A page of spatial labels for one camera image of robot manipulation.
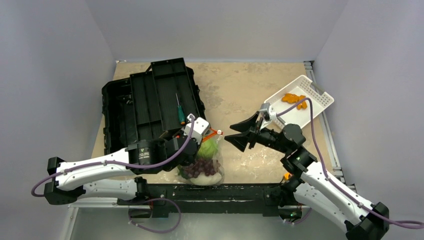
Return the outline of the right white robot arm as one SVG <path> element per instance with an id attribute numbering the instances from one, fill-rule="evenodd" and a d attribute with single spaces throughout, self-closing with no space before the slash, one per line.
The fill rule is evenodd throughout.
<path id="1" fill-rule="evenodd" d="M 352 191 L 326 170 L 310 153 L 301 127 L 287 124 L 280 132 L 262 128 L 263 119 L 256 112 L 252 117 L 230 125 L 236 134 L 225 140 L 240 151 L 260 144 L 284 154 L 280 160 L 292 175 L 281 187 L 280 196 L 288 204 L 295 201 L 309 206 L 338 226 L 348 240 L 380 240 L 389 224 L 374 214 L 389 216 L 381 202 L 372 203 Z"/>

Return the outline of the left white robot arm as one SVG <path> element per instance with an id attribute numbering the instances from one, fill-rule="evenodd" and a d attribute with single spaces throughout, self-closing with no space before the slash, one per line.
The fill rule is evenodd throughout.
<path id="1" fill-rule="evenodd" d="M 43 194 L 51 205 L 65 205 L 83 198 L 115 197 L 138 205 L 149 199 L 147 188 L 135 180 L 120 182 L 116 177 L 155 175 L 194 162 L 203 138 L 182 134 L 171 140 L 142 140 L 111 154 L 81 161 L 51 157 Z"/>

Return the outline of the clear zip bag orange zipper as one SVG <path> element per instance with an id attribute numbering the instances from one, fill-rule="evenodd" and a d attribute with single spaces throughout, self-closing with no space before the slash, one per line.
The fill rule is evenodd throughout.
<path id="1" fill-rule="evenodd" d="M 177 167 L 178 181 L 195 186 L 217 186 L 224 181 L 220 142 L 224 133 L 209 129 L 202 140 L 194 162 Z"/>

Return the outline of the green cabbage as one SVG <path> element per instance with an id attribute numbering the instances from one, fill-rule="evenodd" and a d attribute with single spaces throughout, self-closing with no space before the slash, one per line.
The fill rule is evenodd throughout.
<path id="1" fill-rule="evenodd" d="M 197 152 L 197 157 L 202 159 L 212 159 L 218 152 L 218 142 L 214 139 L 208 139 L 201 144 Z"/>

